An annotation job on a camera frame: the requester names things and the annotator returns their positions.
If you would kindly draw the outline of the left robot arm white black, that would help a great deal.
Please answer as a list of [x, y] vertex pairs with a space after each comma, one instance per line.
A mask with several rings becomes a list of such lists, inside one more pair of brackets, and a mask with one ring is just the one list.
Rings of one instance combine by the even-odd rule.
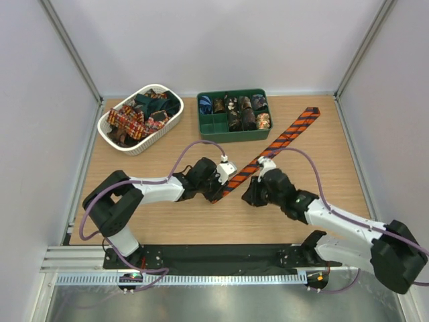
[[128, 226], [136, 208], [164, 201], [187, 201], [197, 194], [213, 201], [222, 195], [236, 172], [236, 166], [226, 156], [219, 164], [203, 157], [194, 166], [164, 178], [144, 180], [116, 170], [86, 197], [82, 206], [98, 232], [119, 251], [118, 259], [125, 267], [145, 268], [143, 246]]

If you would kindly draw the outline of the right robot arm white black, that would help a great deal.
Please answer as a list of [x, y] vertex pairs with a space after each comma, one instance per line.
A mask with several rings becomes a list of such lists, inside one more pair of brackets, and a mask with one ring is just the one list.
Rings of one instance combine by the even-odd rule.
[[428, 263], [407, 225], [365, 219], [329, 205], [321, 195], [296, 189], [278, 168], [253, 176], [242, 199], [251, 206], [278, 206], [290, 219], [326, 228], [302, 248], [305, 263], [338, 262], [371, 273], [382, 285], [406, 294]]

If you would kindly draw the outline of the orange navy striped tie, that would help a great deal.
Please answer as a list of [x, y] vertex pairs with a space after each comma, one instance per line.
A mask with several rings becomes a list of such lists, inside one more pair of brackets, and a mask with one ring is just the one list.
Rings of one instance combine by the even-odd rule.
[[213, 200], [211, 203], [215, 204], [223, 197], [234, 191], [238, 186], [244, 183], [248, 178], [253, 176], [258, 169], [257, 161], [263, 156], [275, 157], [278, 152], [275, 150], [285, 148], [292, 143], [301, 133], [303, 133], [312, 123], [314, 123], [320, 116], [320, 109], [318, 107], [307, 107], [303, 113], [286, 129], [278, 138], [276, 138], [265, 150], [257, 155], [248, 165], [242, 168], [234, 177], [227, 183], [223, 189], [222, 194]]

